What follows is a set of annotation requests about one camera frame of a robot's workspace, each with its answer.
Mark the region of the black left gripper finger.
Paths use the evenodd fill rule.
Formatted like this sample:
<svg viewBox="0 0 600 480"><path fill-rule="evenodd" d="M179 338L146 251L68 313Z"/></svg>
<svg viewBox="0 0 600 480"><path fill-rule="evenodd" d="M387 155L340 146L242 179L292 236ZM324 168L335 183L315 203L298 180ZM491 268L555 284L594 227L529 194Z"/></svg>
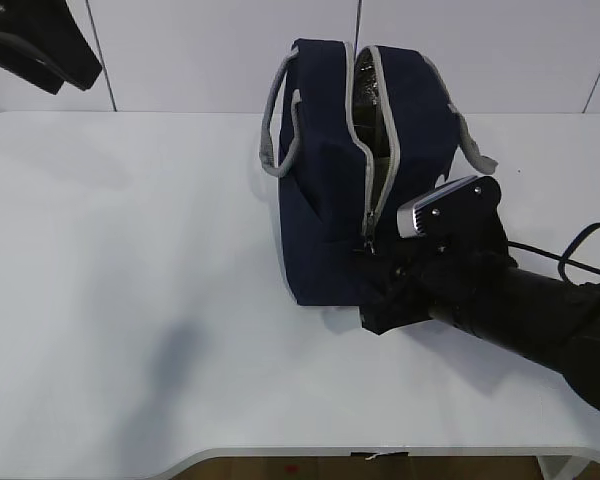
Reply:
<svg viewBox="0 0 600 480"><path fill-rule="evenodd" d="M65 83L49 42L27 30L0 29L0 68L52 95Z"/></svg>
<svg viewBox="0 0 600 480"><path fill-rule="evenodd" d="M15 1L14 46L76 88L93 87L102 65L66 1Z"/></svg>

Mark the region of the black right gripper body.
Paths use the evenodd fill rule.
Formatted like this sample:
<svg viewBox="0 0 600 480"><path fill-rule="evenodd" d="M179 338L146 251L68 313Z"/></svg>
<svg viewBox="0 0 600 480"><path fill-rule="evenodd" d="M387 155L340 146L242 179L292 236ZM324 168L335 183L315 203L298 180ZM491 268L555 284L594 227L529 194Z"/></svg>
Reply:
<svg viewBox="0 0 600 480"><path fill-rule="evenodd" d="M506 248L462 240L403 240L388 252L360 254L355 265L377 291L360 302L364 329L382 335L432 319L447 321L478 286L517 262Z"/></svg>

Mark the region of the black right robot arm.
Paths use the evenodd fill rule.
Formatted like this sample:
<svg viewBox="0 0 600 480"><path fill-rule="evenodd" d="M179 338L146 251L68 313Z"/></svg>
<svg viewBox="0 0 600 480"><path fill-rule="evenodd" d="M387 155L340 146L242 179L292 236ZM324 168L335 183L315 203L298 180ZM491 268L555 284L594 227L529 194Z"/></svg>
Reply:
<svg viewBox="0 0 600 480"><path fill-rule="evenodd" d="M558 373L600 411L600 282L573 284L518 267L506 252L407 245L375 262L381 295L359 307L381 335L429 320Z"/></svg>

